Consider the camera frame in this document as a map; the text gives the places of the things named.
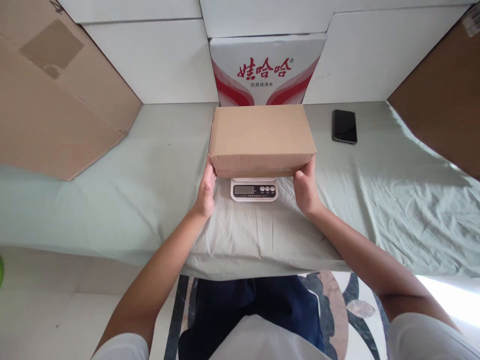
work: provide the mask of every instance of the patterned floor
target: patterned floor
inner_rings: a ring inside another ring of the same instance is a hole
[[[318,296],[325,352],[333,360],[387,360],[389,321],[378,297],[349,272],[299,275]],[[164,360],[176,360],[180,335],[195,318],[197,279],[180,275]]]

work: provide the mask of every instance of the digital kitchen scale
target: digital kitchen scale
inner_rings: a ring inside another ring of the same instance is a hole
[[[231,179],[231,198],[238,202],[272,202],[279,197],[276,177]]]

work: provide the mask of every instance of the white foam board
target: white foam board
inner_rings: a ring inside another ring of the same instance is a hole
[[[84,28],[144,104],[219,100],[203,20]]]
[[[202,17],[198,0],[59,0],[78,24]]]
[[[335,13],[474,4],[477,0],[329,0]]]
[[[336,13],[303,104],[385,101],[467,8]]]
[[[209,38],[324,33],[332,0],[200,0]]]

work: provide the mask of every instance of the dark blue pants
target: dark blue pants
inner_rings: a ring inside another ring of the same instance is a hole
[[[178,341],[179,360],[207,360],[245,315],[258,314],[325,352],[319,303],[297,275],[198,280],[193,325]]]

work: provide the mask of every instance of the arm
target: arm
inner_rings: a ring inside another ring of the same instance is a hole
[[[403,313],[420,313],[458,330],[409,270],[322,204],[315,181],[315,157],[296,172],[293,187],[298,208],[330,240],[352,271],[378,295],[390,321]]]
[[[155,320],[180,274],[200,230],[215,209],[217,175],[207,161],[198,196],[192,209],[160,246],[116,306],[97,350],[109,339],[123,333],[142,336],[152,347]]]

